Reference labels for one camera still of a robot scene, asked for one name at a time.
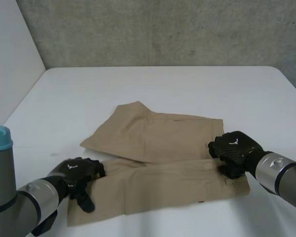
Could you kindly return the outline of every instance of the khaki shorts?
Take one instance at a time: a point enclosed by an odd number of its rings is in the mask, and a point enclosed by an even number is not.
[[[140,102],[119,105],[81,146],[119,158],[103,162],[107,176],[89,187],[96,209],[70,200],[68,225],[163,207],[247,195],[247,177],[218,172],[207,144],[223,134],[221,119],[155,113]]]

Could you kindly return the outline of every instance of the white table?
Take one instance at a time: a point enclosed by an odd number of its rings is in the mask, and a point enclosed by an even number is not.
[[[224,120],[296,160],[296,89],[272,67],[57,68],[46,71],[5,123],[14,140],[17,186],[45,176],[66,158],[109,158],[85,151],[119,104]],[[67,227],[67,200],[44,237],[296,237],[296,209],[249,176],[251,193],[103,222]]]

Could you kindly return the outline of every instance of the khaki pants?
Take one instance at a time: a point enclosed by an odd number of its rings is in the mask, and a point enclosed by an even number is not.
[[[222,162],[208,153],[222,134],[221,119],[155,113],[140,102],[118,106],[81,146],[122,158],[103,162],[107,176],[90,185],[94,212],[70,201],[68,224],[248,194],[246,176],[220,175]]]

